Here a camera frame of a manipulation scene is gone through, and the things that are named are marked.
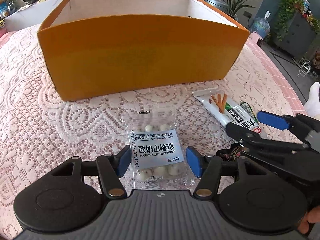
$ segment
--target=gray pot lid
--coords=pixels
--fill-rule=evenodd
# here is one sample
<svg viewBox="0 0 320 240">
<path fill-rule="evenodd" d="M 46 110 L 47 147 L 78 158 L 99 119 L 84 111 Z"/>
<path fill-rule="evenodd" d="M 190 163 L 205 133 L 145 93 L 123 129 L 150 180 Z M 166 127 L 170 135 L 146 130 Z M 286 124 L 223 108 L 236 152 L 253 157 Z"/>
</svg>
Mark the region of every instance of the gray pot lid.
<svg viewBox="0 0 320 240">
<path fill-rule="evenodd" d="M 223 8 L 228 8 L 228 5 L 222 0 L 205 0 L 205 1 Z"/>
</svg>

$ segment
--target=barcode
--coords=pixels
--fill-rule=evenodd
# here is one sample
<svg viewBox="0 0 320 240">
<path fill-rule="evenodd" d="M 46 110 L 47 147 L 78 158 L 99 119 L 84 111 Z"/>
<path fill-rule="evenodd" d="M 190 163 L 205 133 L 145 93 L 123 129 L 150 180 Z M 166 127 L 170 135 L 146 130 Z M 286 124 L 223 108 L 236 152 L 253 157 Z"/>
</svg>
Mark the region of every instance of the barcode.
<svg viewBox="0 0 320 240">
<path fill-rule="evenodd" d="M 145 182 L 142 188 L 147 190 L 157 190 L 160 189 L 160 186 L 157 182 L 149 181 Z"/>
<path fill-rule="evenodd" d="M 250 107 L 249 107 L 248 104 L 244 103 L 244 104 L 242 104 L 242 105 L 240 105 L 240 106 L 243 108 L 244 111 L 246 111 L 246 112 L 248 113 L 248 115 L 250 115 L 250 117 L 251 117 L 252 119 L 255 120 L 255 117 L 254 117 L 254 115 L 252 114 L 252 112 L 251 112 Z"/>
</svg>

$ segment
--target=hanging vine plant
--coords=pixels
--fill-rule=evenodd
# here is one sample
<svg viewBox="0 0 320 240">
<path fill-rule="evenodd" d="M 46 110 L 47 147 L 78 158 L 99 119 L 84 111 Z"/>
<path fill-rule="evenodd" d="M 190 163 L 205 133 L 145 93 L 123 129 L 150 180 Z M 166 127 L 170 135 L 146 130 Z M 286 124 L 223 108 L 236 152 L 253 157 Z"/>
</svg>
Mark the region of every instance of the hanging vine plant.
<svg viewBox="0 0 320 240">
<path fill-rule="evenodd" d="M 275 25 L 276 37 L 282 41 L 283 34 L 289 30 L 288 21 L 291 20 L 296 11 L 303 8 L 303 0 L 281 0 L 278 10 L 278 20 Z"/>
</svg>

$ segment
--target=floral lace pattern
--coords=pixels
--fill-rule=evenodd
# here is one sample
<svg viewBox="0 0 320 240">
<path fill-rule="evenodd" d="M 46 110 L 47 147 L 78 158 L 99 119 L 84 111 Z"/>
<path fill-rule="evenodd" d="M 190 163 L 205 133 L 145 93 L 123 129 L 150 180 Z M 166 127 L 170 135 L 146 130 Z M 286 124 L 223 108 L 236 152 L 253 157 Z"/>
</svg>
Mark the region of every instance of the floral lace pattern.
<svg viewBox="0 0 320 240">
<path fill-rule="evenodd" d="M 229 148 L 233 140 L 192 96 L 194 90 L 218 86 L 255 111 L 292 114 L 281 90 L 247 45 L 223 80 L 63 102 L 46 69 L 38 28 L 16 32 L 0 49 L 0 235 L 7 239 L 21 231 L 13 213 L 18 192 L 71 156 L 94 160 L 128 144 L 120 121 L 123 114 L 175 107 L 183 145 L 192 145 L 202 154 Z M 290 133 L 263 128 L 273 139 L 296 141 Z M 133 187 L 131 172 L 121 179 L 128 192 Z M 86 183 L 99 187 L 94 178 L 86 178 Z M 223 178 L 220 191 L 230 183 L 232 179 Z"/>
</svg>

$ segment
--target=orange box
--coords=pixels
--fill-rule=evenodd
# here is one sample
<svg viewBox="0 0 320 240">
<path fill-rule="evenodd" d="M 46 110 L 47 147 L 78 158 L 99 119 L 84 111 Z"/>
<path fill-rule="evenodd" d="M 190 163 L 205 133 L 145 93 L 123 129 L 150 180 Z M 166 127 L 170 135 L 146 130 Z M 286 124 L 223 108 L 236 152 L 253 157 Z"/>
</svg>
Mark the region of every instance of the orange box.
<svg viewBox="0 0 320 240">
<path fill-rule="evenodd" d="M 38 31 L 64 101 L 222 79 L 248 36 L 202 0 L 63 0 Z"/>
</svg>

